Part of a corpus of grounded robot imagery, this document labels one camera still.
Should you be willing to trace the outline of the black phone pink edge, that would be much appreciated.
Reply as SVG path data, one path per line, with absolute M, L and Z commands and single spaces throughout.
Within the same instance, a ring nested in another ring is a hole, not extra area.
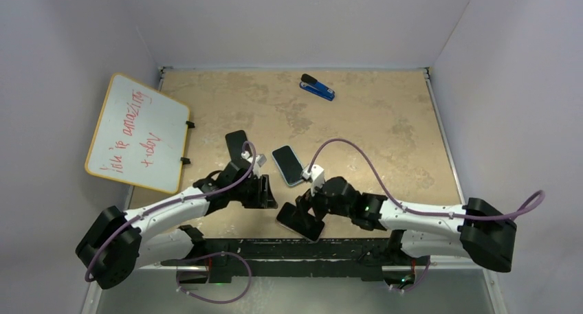
M 307 212 L 301 212 L 295 205 L 285 203 L 276 216 L 276 221 L 310 242 L 317 242 L 325 227 Z

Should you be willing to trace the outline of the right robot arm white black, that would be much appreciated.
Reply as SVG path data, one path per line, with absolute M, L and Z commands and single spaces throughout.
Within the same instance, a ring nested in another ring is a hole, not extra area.
M 397 238 L 386 245 L 396 264 L 410 257 L 458 256 L 501 273 L 512 269 L 517 225 L 488 202 L 470 198 L 465 204 L 395 204 L 382 194 L 357 191 L 343 177 L 334 177 L 296 198 L 301 217 L 309 226 L 323 228 L 328 215 L 347 217 L 365 230 L 388 230 Z

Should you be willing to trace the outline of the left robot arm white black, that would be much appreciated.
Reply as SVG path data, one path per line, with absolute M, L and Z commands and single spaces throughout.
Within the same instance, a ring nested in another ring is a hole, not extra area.
M 165 200 L 122 211 L 111 206 L 98 215 L 75 249 L 86 267 L 85 280 L 111 289 L 135 269 L 165 260 L 199 264 L 205 256 L 202 235 L 186 221 L 226 208 L 276 209 L 268 175 L 258 164 L 235 159 Z

